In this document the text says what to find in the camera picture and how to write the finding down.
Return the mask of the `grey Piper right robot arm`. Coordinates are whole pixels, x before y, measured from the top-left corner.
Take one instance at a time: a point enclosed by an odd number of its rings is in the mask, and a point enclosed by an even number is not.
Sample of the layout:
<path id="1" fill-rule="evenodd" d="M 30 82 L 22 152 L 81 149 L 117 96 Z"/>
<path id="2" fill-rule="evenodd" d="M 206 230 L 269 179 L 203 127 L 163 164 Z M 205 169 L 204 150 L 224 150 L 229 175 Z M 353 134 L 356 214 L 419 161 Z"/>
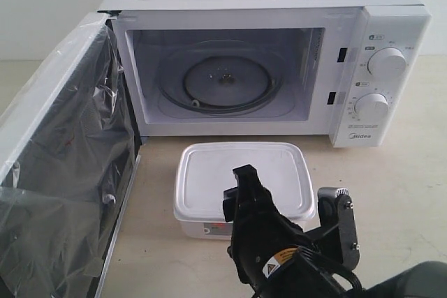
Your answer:
<path id="1" fill-rule="evenodd" d="M 256 168 L 233 170 L 223 212 L 232 224 L 228 254 L 255 297 L 445 297 L 446 263 L 422 262 L 365 289 L 353 270 L 360 249 L 346 188 L 318 190 L 320 225 L 305 232 L 280 214 Z"/>

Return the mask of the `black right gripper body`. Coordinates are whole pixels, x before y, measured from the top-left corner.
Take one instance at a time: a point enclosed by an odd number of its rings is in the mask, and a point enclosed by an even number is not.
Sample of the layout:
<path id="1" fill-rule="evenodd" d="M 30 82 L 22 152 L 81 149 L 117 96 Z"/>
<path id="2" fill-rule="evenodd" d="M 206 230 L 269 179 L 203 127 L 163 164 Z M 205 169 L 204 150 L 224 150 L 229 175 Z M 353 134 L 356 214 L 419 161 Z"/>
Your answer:
<path id="1" fill-rule="evenodd" d="M 334 278 L 349 270 L 319 246 L 320 228 L 305 232 L 285 216 L 265 213 L 233 221 L 228 254 L 254 297 L 346 297 Z"/>

